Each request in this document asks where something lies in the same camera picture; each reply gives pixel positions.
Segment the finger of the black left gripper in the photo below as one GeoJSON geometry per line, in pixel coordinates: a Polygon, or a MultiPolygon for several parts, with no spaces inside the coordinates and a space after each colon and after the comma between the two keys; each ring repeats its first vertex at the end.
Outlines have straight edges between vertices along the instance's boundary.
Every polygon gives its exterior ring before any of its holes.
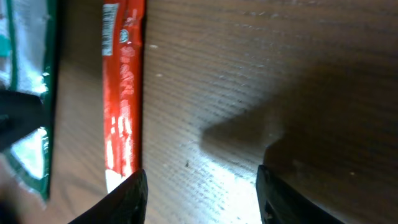
{"type": "Polygon", "coordinates": [[[49,122],[38,96],[1,90],[1,152],[49,122]]]}

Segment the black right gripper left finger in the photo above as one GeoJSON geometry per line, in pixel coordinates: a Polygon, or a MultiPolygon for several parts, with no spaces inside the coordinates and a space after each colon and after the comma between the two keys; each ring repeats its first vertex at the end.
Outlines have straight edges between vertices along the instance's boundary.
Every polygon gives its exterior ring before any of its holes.
{"type": "Polygon", "coordinates": [[[147,200],[147,176],[140,169],[70,224],[144,224],[147,200]]]}

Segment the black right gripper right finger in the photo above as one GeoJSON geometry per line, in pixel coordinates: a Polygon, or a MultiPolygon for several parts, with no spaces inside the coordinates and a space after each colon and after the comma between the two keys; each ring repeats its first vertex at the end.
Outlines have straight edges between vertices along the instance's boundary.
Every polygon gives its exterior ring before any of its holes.
{"type": "Polygon", "coordinates": [[[259,165],[256,192],[263,224],[343,224],[259,165]]]}

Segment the green white 3M package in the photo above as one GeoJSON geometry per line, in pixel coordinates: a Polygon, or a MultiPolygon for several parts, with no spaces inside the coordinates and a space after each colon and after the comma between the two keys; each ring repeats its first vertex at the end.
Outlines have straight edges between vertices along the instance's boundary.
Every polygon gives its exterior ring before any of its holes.
{"type": "Polygon", "coordinates": [[[50,174],[57,94],[58,1],[1,0],[1,90],[35,95],[50,122],[1,154],[11,173],[43,202],[50,174]]]}

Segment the red snack stick packet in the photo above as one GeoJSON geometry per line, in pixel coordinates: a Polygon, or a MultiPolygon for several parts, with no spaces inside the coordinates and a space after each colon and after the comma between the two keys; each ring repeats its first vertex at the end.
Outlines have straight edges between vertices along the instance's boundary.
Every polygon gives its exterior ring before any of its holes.
{"type": "Polygon", "coordinates": [[[145,0],[105,0],[102,20],[105,179],[112,192],[142,167],[145,0]]]}

